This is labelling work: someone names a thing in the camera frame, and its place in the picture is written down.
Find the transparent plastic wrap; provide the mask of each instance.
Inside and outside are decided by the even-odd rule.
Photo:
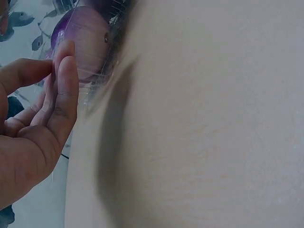
[[[34,58],[53,59],[63,40],[75,42],[79,106],[82,107],[88,104],[97,90],[102,93],[107,89],[117,60],[120,34],[130,1],[68,1],[69,7],[72,7],[69,10],[54,4],[54,15],[60,15],[55,27],[49,26],[50,16],[47,15],[38,23],[41,35],[47,39],[40,44],[39,56]]]

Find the hand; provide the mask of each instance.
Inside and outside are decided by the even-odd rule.
[[[36,103],[5,121],[7,95],[45,77]],[[53,61],[20,59],[0,69],[0,210],[53,171],[75,124],[77,102],[72,41],[60,44]]]
[[[8,0],[0,0],[0,34],[3,35],[8,29]]]

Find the purple object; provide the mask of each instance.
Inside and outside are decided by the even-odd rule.
[[[88,6],[76,7],[67,12],[55,26],[51,47],[64,39],[75,42],[75,55],[79,79],[97,73],[104,65],[110,47],[109,25],[103,17]]]

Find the clear plastic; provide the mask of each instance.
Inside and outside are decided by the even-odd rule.
[[[64,1],[68,7],[63,7],[64,4],[62,1]],[[128,5],[130,4],[128,0],[112,0],[109,1],[111,5],[106,5],[107,3],[101,4],[98,3],[98,1],[99,0],[53,0],[55,11],[59,15],[59,17],[56,16],[56,26],[54,27],[54,18],[47,16],[38,24],[46,39],[45,42],[41,44],[41,51],[34,53],[36,55],[34,58],[54,58],[59,44],[64,39],[75,39],[76,61],[79,74],[80,107],[82,107],[81,105],[88,104],[96,91],[104,93],[107,89],[117,60],[120,31],[124,27],[123,22],[126,17]],[[88,24],[86,19],[83,18],[86,16],[86,14],[83,14],[84,7],[89,8],[91,14],[99,14],[99,17],[89,15],[89,17],[93,17],[93,19],[99,22],[99,27],[92,27],[92,25]],[[77,30],[83,33],[81,37],[82,39],[88,39],[87,42],[70,35]]]

